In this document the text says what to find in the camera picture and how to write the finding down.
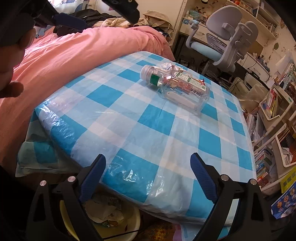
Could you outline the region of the person's left hand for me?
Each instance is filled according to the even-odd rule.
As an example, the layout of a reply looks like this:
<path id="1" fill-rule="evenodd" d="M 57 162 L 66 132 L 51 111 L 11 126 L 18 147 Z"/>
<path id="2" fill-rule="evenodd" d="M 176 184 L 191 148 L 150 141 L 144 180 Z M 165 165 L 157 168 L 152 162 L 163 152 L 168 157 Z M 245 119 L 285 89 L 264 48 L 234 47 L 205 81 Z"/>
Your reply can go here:
<path id="1" fill-rule="evenodd" d="M 25 50 L 32 44 L 35 36 L 36 30 L 32 28 L 17 44 L 1 47 L 0 98 L 18 97 L 23 92 L 23 85 L 12 81 L 14 68 L 22 62 Z"/>

